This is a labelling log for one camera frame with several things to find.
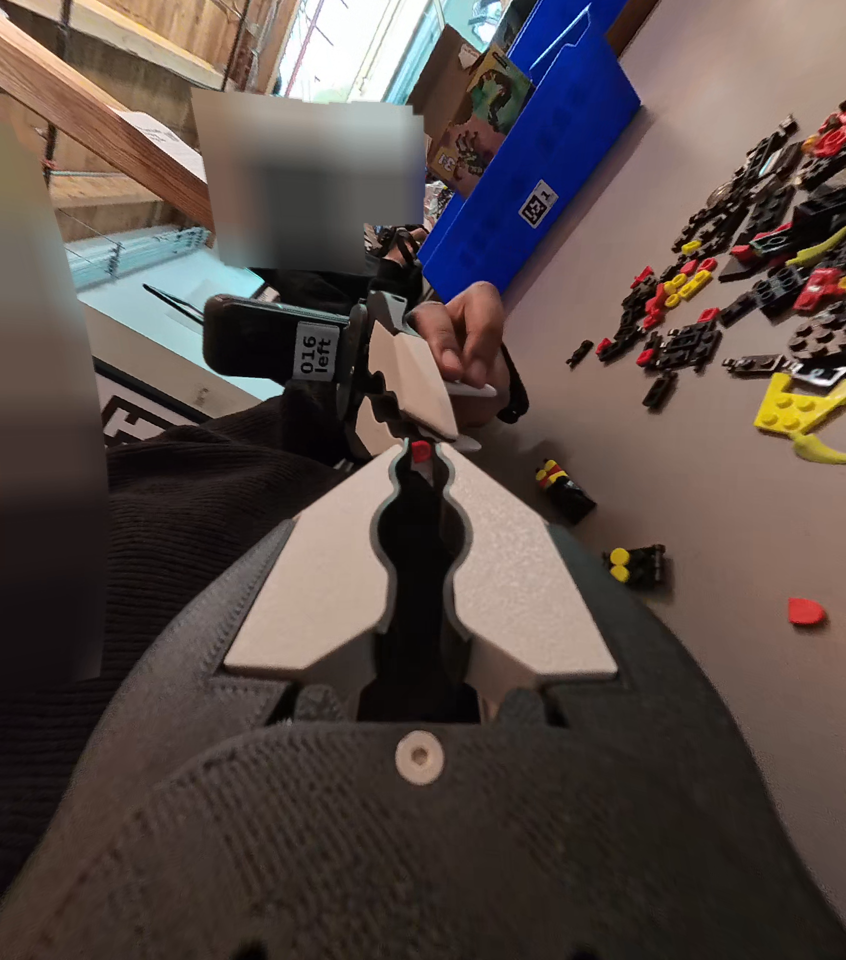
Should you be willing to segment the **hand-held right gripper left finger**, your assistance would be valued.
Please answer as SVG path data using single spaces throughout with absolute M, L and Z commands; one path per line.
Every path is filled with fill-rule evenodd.
M 297 515 L 225 655 L 227 672 L 359 700 L 393 621 L 395 574 L 378 525 L 397 498 L 402 457 L 391 446 Z

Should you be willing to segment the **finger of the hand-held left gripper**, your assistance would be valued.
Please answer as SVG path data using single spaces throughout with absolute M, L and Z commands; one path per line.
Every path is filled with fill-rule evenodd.
M 414 439 L 414 429 L 393 403 L 361 403 L 354 434 L 355 443 L 371 459 Z
M 452 401 L 427 342 L 414 333 L 374 328 L 370 334 L 367 372 L 381 380 L 402 422 L 421 427 L 442 441 L 456 441 L 460 432 Z

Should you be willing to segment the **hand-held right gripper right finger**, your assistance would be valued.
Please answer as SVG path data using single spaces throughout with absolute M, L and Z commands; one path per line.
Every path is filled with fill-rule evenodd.
M 481 706 L 498 711 L 513 690 L 616 679 L 547 522 L 444 442 L 440 462 L 444 499 L 463 530 L 447 581 L 450 621 L 470 643 L 465 683 Z

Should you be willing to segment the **black lego clip assembly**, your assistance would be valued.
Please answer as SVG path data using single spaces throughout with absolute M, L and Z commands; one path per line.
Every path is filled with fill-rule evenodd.
M 618 583 L 637 591 L 649 591 L 668 581 L 667 551 L 664 544 L 603 552 L 604 567 Z

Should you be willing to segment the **person's left forearm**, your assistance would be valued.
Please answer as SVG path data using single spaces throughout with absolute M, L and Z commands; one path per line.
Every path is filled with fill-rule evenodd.
M 256 406 L 178 427 L 174 438 L 228 470 L 310 476 L 350 469 L 356 463 L 329 384 L 292 384 Z

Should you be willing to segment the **red yellow black lego stack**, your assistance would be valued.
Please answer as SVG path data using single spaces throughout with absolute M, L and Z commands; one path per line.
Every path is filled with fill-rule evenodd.
M 549 506 L 568 526 L 577 526 L 597 509 L 596 501 L 554 459 L 539 465 L 535 482 Z

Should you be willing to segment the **colourful lego box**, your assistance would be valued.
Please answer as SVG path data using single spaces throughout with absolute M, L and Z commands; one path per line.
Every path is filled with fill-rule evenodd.
M 481 52 L 453 121 L 435 144 L 429 141 L 429 171 L 467 199 L 535 91 L 534 83 L 496 43 Z

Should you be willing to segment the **lime lego claw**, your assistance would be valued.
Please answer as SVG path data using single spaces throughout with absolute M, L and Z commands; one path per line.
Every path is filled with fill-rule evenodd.
M 791 447 L 801 460 L 826 466 L 846 466 L 846 453 L 823 443 L 815 434 L 792 435 Z

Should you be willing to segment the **yellow wedge lego plate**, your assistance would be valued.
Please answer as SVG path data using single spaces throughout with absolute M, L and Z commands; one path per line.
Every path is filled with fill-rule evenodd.
M 788 373 L 774 373 L 753 420 L 757 430 L 773 435 L 809 435 L 836 411 L 846 406 L 846 378 L 827 393 L 797 393 L 790 389 Z

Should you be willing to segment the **pile of lego pieces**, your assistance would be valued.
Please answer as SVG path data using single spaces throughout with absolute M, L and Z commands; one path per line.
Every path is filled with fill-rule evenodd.
M 634 277 L 615 332 L 583 340 L 565 361 L 570 371 L 589 358 L 609 366 L 631 356 L 652 375 L 643 403 L 658 410 L 681 372 L 706 372 L 742 319 L 794 320 L 790 339 L 846 299 L 846 97 L 815 132 L 799 139 L 800 131 L 789 115 L 746 152 L 676 235 L 669 267 Z M 720 366 L 733 378 L 788 374 L 815 390 L 846 378 L 846 353 L 801 362 L 787 343 L 782 352 L 724 358 Z

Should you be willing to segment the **person's left hand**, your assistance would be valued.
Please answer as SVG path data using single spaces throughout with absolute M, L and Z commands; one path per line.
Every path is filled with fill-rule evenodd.
M 481 281 L 446 303 L 420 303 L 408 323 L 426 341 L 444 381 L 493 387 L 492 397 L 452 398 L 460 431 L 487 426 L 508 405 L 512 385 L 503 352 L 505 310 L 497 288 Z

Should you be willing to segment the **framed marker sign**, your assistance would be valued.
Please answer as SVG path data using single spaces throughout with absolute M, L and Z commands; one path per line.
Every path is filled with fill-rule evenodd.
M 153 439 L 175 426 L 199 426 L 209 415 L 104 360 L 93 357 L 105 447 Z

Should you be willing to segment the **brown cardboard box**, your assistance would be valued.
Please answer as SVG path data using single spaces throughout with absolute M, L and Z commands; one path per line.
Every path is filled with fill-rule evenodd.
M 407 98 L 431 144 L 440 141 L 456 116 L 481 55 L 452 25 L 444 26 Z

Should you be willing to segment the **blue plastic bin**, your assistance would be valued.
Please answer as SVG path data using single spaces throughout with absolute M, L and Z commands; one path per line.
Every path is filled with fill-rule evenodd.
M 505 292 L 638 113 L 619 63 L 645 18 L 632 2 L 536 2 L 505 52 L 534 91 L 469 198 L 452 191 L 419 253 L 448 301 L 475 282 Z

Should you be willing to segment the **wooden beam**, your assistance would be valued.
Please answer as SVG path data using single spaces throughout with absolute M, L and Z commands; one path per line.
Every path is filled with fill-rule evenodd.
M 214 233 L 208 187 L 133 126 L 123 106 L 0 16 L 0 89 Z

